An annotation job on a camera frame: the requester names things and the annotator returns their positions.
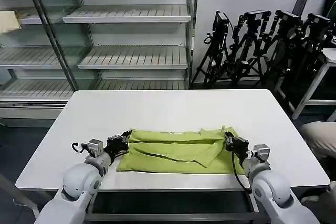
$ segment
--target green cloth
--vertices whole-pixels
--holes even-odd
[[[129,152],[119,172],[233,174],[232,154],[225,150],[225,132],[237,135],[232,127],[221,130],[170,133],[133,130]],[[235,156],[236,169],[244,174]]]

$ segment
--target glass panel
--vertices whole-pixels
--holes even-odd
[[[41,0],[41,2],[77,88],[93,89],[98,79],[97,71],[78,68],[78,64],[91,49],[88,25],[67,24],[63,21],[64,17],[78,8],[79,0]]]
[[[0,0],[0,84],[2,104],[65,104],[73,94],[32,0]]]

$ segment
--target shelf rack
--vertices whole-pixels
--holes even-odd
[[[90,5],[63,18],[65,23],[186,23],[185,5]]]
[[[188,67],[184,47],[94,47],[80,69],[182,69]]]
[[[69,65],[80,60],[82,47],[66,47],[64,52],[70,56]],[[51,47],[0,48],[0,67],[7,69],[61,69],[61,65]]]
[[[71,12],[70,7],[53,7],[47,10],[49,21],[52,24],[62,23],[63,17]],[[42,24],[37,11],[34,7],[20,8],[16,10],[16,16],[21,25],[40,25]]]
[[[0,101],[68,101],[73,92],[67,80],[17,79],[0,89]]]
[[[101,80],[97,90],[168,90],[184,89],[184,81]]]

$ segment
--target stool leg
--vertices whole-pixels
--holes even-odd
[[[303,96],[303,98],[300,101],[299,105],[295,109],[295,111],[294,111],[294,113],[292,115],[292,119],[293,120],[295,120],[295,119],[297,119],[299,117],[299,115],[301,114],[302,110],[306,106],[306,102],[308,102],[309,99],[311,98],[311,96],[314,94],[316,88],[319,86],[320,82],[322,81],[324,75],[327,73],[327,71],[330,68],[330,66],[331,66],[331,64],[329,62],[327,62],[327,63],[325,63],[320,68],[320,70],[317,73],[317,75],[315,76],[313,82],[309,86],[307,92],[305,93],[305,95]]]

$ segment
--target camera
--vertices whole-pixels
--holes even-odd
[[[227,34],[229,32],[229,20],[220,11],[216,12],[212,31]]]

